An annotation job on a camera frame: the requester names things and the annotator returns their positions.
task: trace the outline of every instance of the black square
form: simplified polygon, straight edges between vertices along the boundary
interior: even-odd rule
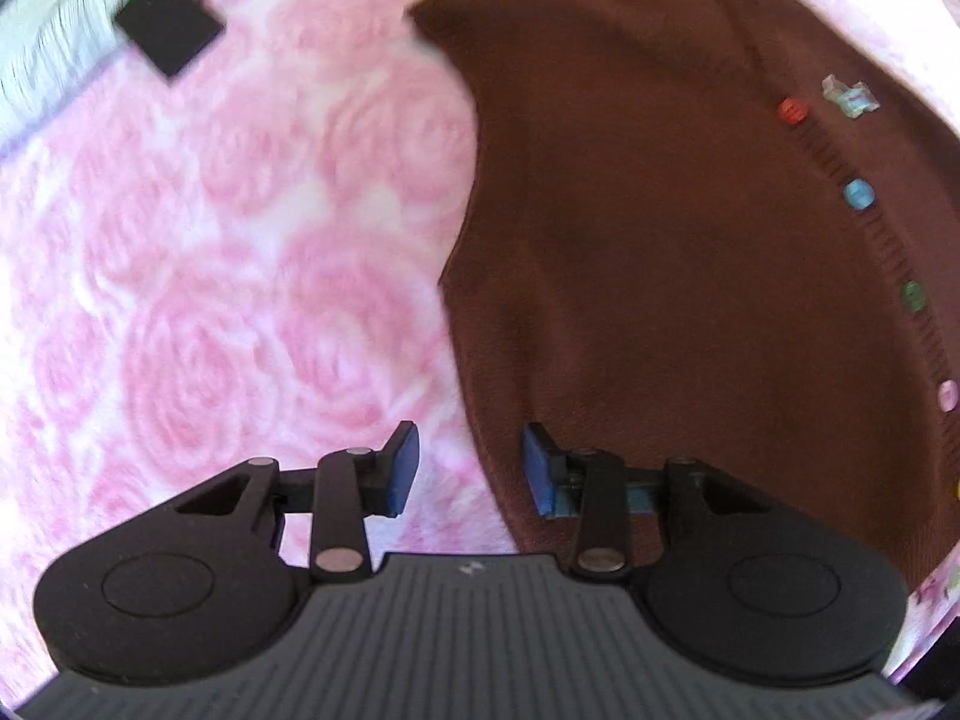
[[[167,79],[174,79],[224,29],[194,0],[128,0],[113,20]]]

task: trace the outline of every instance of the silver screw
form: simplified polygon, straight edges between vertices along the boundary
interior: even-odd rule
[[[610,547],[592,547],[584,549],[577,556],[577,565],[584,571],[592,571],[595,574],[608,574],[613,571],[619,571],[627,565],[627,559],[618,549]]]
[[[363,555],[349,547],[331,547],[320,552],[316,564],[331,574],[349,574],[363,565]]]

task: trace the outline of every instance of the blue button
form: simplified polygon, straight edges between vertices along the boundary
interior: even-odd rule
[[[847,184],[843,190],[843,196],[851,208],[862,211],[864,208],[870,208],[874,204],[874,188],[862,178],[855,178]]]

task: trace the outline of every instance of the pink floral blanket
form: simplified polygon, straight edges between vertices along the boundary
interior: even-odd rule
[[[253,455],[310,466],[421,428],[384,550],[503,552],[436,282],[472,103],[411,0],[210,0],[227,31],[167,86],[134,51],[0,163],[0,699],[52,673],[31,616],[57,555]],[[960,122],[938,0],[809,0]],[[302,561],[306,523],[283,554]],[[891,669],[957,614],[960,551]]]

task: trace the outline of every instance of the pink button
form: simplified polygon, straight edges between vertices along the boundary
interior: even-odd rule
[[[952,412],[960,403],[960,388],[957,386],[957,382],[952,379],[940,385],[937,394],[940,398],[940,408],[945,412]]]

